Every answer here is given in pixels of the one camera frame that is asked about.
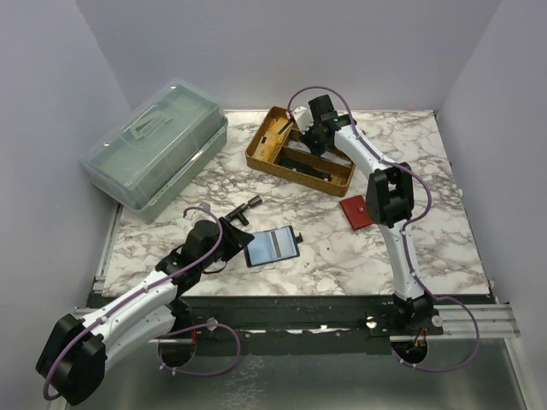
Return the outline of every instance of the green container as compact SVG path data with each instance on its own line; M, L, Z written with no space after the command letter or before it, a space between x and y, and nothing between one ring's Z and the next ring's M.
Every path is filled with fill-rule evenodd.
M174 80L81 158L90 180L152 222L226 144L218 103Z

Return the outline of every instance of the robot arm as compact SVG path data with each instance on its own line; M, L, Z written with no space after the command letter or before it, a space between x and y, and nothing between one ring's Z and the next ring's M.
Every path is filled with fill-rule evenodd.
M403 226L412 217L414 207L412 177L401 169L409 169L409 165L396 164L374 147L364 132L351 124L347 114L338 115L327 95L311 100L309 109L297 108L290 114L302 132L302 142L313 155L339 149L367 177L367 212L384 237L393 271L396 322L406 327L422 321L433 311L433 304L415 279L415 275L420 277L420 270L409 226L404 227L406 250L403 240Z
M249 206L259 203L254 198ZM213 216L208 209L199 209ZM132 290L81 319L72 314L59 319L36 365L46 379L44 397L53 400L62 395L72 406L89 397L115 363L173 329L177 299L199 282L212 263L228 262L253 239L226 218L199 220L186 242ZM50 385L59 395L50 395Z

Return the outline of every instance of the wire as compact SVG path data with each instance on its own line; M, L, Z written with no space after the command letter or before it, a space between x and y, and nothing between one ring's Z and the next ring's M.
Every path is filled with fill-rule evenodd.
M319 90L325 90L325 91L328 91L328 92L331 92L332 94L334 94L336 97L339 98L339 100L342 102L342 104L344 105L344 108L345 110L347 111L348 113L348 116L350 117L350 125L351 125L351 130L353 131L353 133L356 135L356 138L357 140L365 147L365 149L370 152L370 154L376 159L378 160L379 162L385 164L385 165L388 165L388 166L391 166L391 167L395 167L395 168L398 168L400 169L401 171L411 175L414 179L416 179L420 184L421 186L424 188L424 190L426 191L426 195L427 195L427 205L426 205L426 208L424 209L424 211L419 214L418 216L416 216L415 218L412 218L410 220L407 220L403 226L401 227L401 234L403 235L403 248L404 248L404 255L405 255L405 258L407 260L407 264L409 265L409 270L410 270L410 275L412 275L412 277L415 279L416 283L419 284L421 286L421 288L424 290L424 292L426 292L435 302L452 302L452 303L455 303L456 305L460 306L463 310L466 311L466 313L469 315L469 318L471 318L471 321L473 322L473 326L475 328L475 335L476 335L476 338L475 338L475 346L474 346L474 349L473 349L473 352L462 362L460 363L459 365L456 365L456 366L452 366L452 367L445 367L445 368L440 368L440 369L435 369L435 368L431 368L431 367L424 367L424 366L417 366L416 364L412 364L412 363L408 363L407 361L403 360L395 350L392 350L393 351L393 354L399 359L399 363L401 363L402 365L405 365L405 366L408 366L408 367L412 367L414 369L417 369L417 370L422 370L423 372L452 372L454 370L458 370L458 369L461 369L462 367L468 365L469 363L471 363L471 361L473 361L473 359L477 356L477 353L479 352L479 347L480 347L480 331L479 331L479 324L477 323L477 319L474 317L473 313L469 310L468 307L466 307L463 303L461 303L460 301L458 301L456 298L452 297L452 296L435 296L430 290L429 288L427 288L426 284L423 283L423 281L421 280L421 278L416 274L415 272L415 267L413 266L412 264L412 260L411 260L411 257L410 257L410 252L409 252L409 244L408 244L408 237L407 237L407 234L406 234L406 228L410 225L410 224L414 224L415 222L418 222L419 220L422 220L426 217L427 214L429 214L429 211L431 210L432 208L432 205L433 205L433 198L432 198L432 193L431 193L431 189L429 188L429 186L427 185L427 182L420 176L418 175L417 173L415 173L414 171L406 168L406 167L403 167L402 165L400 164L397 164L396 162L391 162L391 161L387 161L386 159L384 159L380 154L378 154L375 149L367 143L367 141L365 141L361 134L359 133L359 131L357 130L357 126L356 126L356 121L355 119L353 118L353 114L351 113L351 109L350 109L350 105L348 104L348 102L342 97L342 95L335 91L334 89L330 88L330 87L325 87L323 85L311 85L309 87L305 87L305 88L302 88L300 91L297 91L292 97L291 99L289 100L289 103L287 104L287 112L292 116L292 112L291 112L291 104L292 104L292 101L296 98L296 96L298 96L299 94L301 94L302 92L304 91L307 91L307 90L314 90L314 89L319 89Z
M47 376L45 377L45 381L44 381L44 387L42 388L42 394L44 396L44 399L47 400L47 401L52 401L52 400L55 400L55 399L58 399L59 397L61 397L61 393L57 393L55 395L50 395L50 386L51 386L51 381L53 380L53 376L55 375L55 372L57 371L57 368L59 367L59 365L61 364L62 360L65 358L65 356L67 355L67 353L70 351L71 348L73 348L76 343L78 343L85 335L87 335L88 333L90 333L93 329L95 329L97 326L99 326L100 324L102 324L104 321L106 321L106 319L108 319L110 316L112 316L114 313L116 313L118 310L120 310L121 308L123 308L124 306L127 305L127 303L133 301L135 298L143 295L144 293L147 293L149 290L152 290L154 289L156 286L159 286L160 284L163 284L165 282L167 282L168 280L171 280L173 278L177 278L178 276L182 275L183 273L189 271L190 269L192 269L193 267L199 265L200 263L202 263L203 261L205 261L207 258L209 258L217 249L219 246L221 246L221 241L222 241L222 235L223 235L223 230L222 230L222 224L221 222L218 220L218 218L216 216L214 216L210 211L208 211L207 209L205 208L200 208L200 207L188 207L187 209L185 209L184 213L183 213L183 216L186 217L186 215L188 214L188 211L191 211L191 210L196 210L196 211L201 211L201 212L204 212L206 213L208 216L210 216L216 223L216 225L219 227L219 237L218 239L216 240L215 244L213 245L213 247L206 253L204 254L202 257L200 258L197 258L195 261L193 261L192 263L182 267L181 269L179 269L178 271L176 272L173 272L171 273L170 275L167 275L165 278L161 278L161 279L158 279L157 281L155 282L152 282L151 284L148 285L148 287L143 287L143 288L140 288L139 290L137 290L135 293L132 293L130 296L128 296L126 299L124 299L123 301L119 302L118 304L116 304L115 306L113 306L108 312L106 312L103 316L101 316L100 318L97 318L95 321L93 321L91 324L89 324L82 332L80 332L74 339L72 339L68 344L67 346L61 351L61 353L56 357L56 359L53 361L53 364L51 365L50 367L50 370L48 371L48 374Z
M216 323L214 325L211 325L210 323L202 323L200 325L194 325L194 326L186 327L185 329L180 329L179 331L171 331L171 332L166 333L165 335L161 336L161 338L177 336L177 335L180 335L182 333L187 333L188 331L194 331L194 330L197 330L197 329L202 329L204 327L210 327L210 326L216 326L216 327L220 327L222 329L226 329L227 331L229 331L232 334L233 338L236 341L236 354L234 355L232 361L226 367L223 367L222 369L216 370L216 371L213 371L213 372L192 372L192 371L189 371L189 370L184 370L180 367L169 367L163 361L162 352L158 351L158 359L160 360L160 363L162 364L160 366L160 369L166 368L166 369L170 370L171 372L177 372L179 374L187 374L189 376L198 376L198 377L202 377L202 378L212 378L214 376L219 376L221 374L224 374L224 373L229 372L230 370L232 370L239 363L239 358L241 357L241 341L239 340L238 333L228 325L223 325L222 323Z

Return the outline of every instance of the wooden tray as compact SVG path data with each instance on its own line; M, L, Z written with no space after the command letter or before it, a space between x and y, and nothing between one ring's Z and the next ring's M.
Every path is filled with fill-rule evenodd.
M280 118L286 118L286 111L284 108L273 107L269 110L266 118L260 125L260 128L258 128L258 131L245 151L247 165L258 171L276 175L283 179L296 182L297 184L326 192L327 194L344 196L350 188L350 181L353 177L353 172L356 169L355 164L351 162L344 153L338 150L333 151L333 153L336 154L336 156L347 160L350 164L349 166L338 164L337 162L311 155L300 149L289 147L288 143L290 140L299 141L300 131L296 124L291 125L290 131L284 132L284 137L275 144L271 155L266 161L258 160L254 157L256 149L261 145L261 141L266 136L266 133ZM305 173L300 173L290 168L282 167L279 165L279 161L282 158L295 160L310 165L319 171L330 173L332 179L328 181L326 179L320 179Z

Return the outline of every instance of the metal floor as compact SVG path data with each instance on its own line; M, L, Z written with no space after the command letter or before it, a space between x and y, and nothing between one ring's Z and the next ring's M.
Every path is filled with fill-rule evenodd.
M429 343L424 364L449 366L473 342ZM192 359L193 370L214 370L230 358ZM398 365L389 355L246 356L228 374L192 378L159 371L156 345L125 358L78 410L498 410L526 409L503 339L485 340L475 362L431 374Z

